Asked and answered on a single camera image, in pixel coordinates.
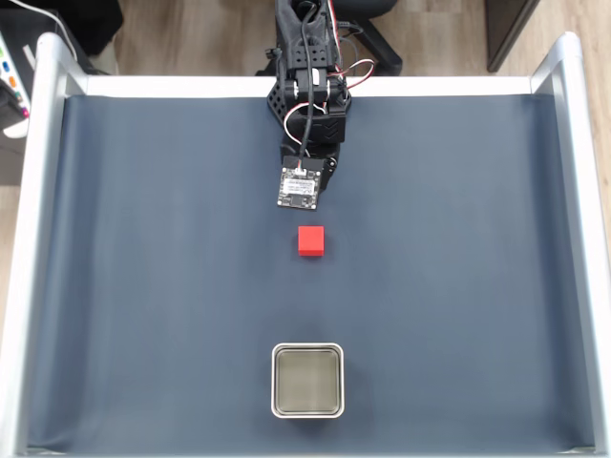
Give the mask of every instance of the square metal container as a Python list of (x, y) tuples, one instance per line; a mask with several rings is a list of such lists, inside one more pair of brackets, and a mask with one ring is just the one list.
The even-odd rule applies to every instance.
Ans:
[(279, 418), (344, 412), (344, 351), (337, 343), (279, 343), (272, 350), (271, 410)]

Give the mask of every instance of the dark blue fabric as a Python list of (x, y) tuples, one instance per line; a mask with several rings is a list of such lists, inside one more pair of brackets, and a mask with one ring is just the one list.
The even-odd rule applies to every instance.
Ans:
[[(67, 101), (32, 446), (593, 444), (551, 98), (357, 98), (316, 213), (276, 206), (281, 137), (264, 99)], [(282, 342), (344, 348), (341, 418), (272, 415)]]

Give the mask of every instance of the white wire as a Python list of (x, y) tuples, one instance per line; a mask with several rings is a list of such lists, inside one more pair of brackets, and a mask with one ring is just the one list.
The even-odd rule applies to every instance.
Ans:
[(361, 79), (359, 79), (356, 83), (349, 84), (348, 85), (348, 89), (352, 89), (352, 88), (358, 86), (359, 84), (364, 83), (365, 81), (367, 81), (369, 79), (369, 77), (373, 75), (373, 70), (374, 69), (375, 69), (375, 64), (371, 63), (371, 68), (369, 69), (367, 74), (365, 76), (363, 76)]
[(337, 32), (337, 19), (335, 18), (335, 12), (333, 10), (333, 0), (327, 0), (328, 12), (331, 15), (331, 25), (333, 26), (333, 40), (335, 40), (335, 46), (337, 46), (337, 52), (340, 56), (340, 65), (344, 65), (342, 59), (342, 48), (340, 48), (339, 33)]
[(356, 83), (348, 85), (348, 89), (352, 89), (353, 87), (358, 86), (361, 83), (364, 83), (373, 74), (373, 70), (375, 69), (375, 62), (373, 62), (371, 59), (361, 59), (361, 60), (359, 60), (357, 62), (354, 62), (346, 70), (342, 70), (342, 71), (337, 72), (337, 73), (329, 73), (329, 76), (340, 76), (340, 75), (343, 75), (345, 73), (348, 73), (354, 67), (356, 67), (358, 65), (361, 65), (361, 64), (370, 64), (371, 68), (369, 69), (367, 74), (365, 76), (363, 76), (361, 79), (359, 79)]
[(338, 78), (344, 79), (344, 74), (342, 73), (342, 69), (340, 68), (339, 65), (335, 64), (335, 70), (337, 71), (337, 73), (330, 73), (329, 76), (331, 76), (333, 74), (337, 74)]
[(39, 12), (40, 14), (44, 14), (45, 16), (50, 17), (53, 21), (55, 21), (57, 25), (59, 26), (59, 29), (61, 29), (62, 33), (64, 34), (64, 38), (66, 38), (66, 42), (68, 43), (68, 48), (70, 48), (70, 52), (73, 54), (74, 60), (78, 60), (76, 57), (76, 50), (74, 49), (74, 46), (72, 42), (70, 41), (70, 38), (68, 37), (68, 33), (66, 32), (64, 25), (61, 23), (61, 21), (59, 20), (57, 16), (54, 16), (53, 14), (51, 14), (48, 11), (44, 11), (37, 7), (33, 7), (32, 5), (26, 5), (25, 3), (20, 2), (19, 0), (9, 0), (9, 1), (14, 3), (15, 5), (19, 5), (21, 8), (25, 8), (26, 10), (31, 10), (31, 11)]
[[(298, 138), (295, 138), (291, 132), (288, 131), (288, 119), (290, 118), (290, 116), (295, 113), (297, 110), (299, 110), (300, 108), (306, 107), (308, 105), (307, 102), (303, 102), (303, 103), (298, 103), (297, 105), (295, 105), (293, 108), (291, 108), (288, 113), (286, 113), (286, 116), (284, 117), (284, 131), (286, 132), (286, 135), (293, 140), (295, 143), (301, 145), (302, 141)], [(327, 112), (325, 111), (324, 108), (319, 107), (318, 105), (314, 105), (314, 108), (316, 108), (317, 110), (320, 110), (321, 112), (323, 112), (324, 114), (327, 114)], [(305, 150), (305, 154), (309, 157), (309, 152), (308, 150)]]

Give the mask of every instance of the circuit board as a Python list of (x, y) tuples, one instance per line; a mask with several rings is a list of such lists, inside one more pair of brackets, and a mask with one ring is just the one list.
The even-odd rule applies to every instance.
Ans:
[(321, 171), (283, 167), (278, 205), (316, 210), (321, 186)]

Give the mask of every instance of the aluminum frame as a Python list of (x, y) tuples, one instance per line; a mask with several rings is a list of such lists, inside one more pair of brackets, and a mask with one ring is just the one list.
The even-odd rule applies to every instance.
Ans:
[[(65, 99), (73, 94), (262, 97), (267, 96), (273, 83), (273, 78), (264, 77), (88, 76), (78, 68), (57, 35), (45, 33), (40, 37), (0, 351), (0, 458), (36, 454), (36, 450), (27, 448), (27, 393), (49, 253)], [(611, 281), (581, 45), (577, 36), (573, 33), (562, 35), (532, 77), (372, 78), (353, 94), (551, 94), (554, 97), (596, 443), (594, 449), (573, 451), (611, 458)]]

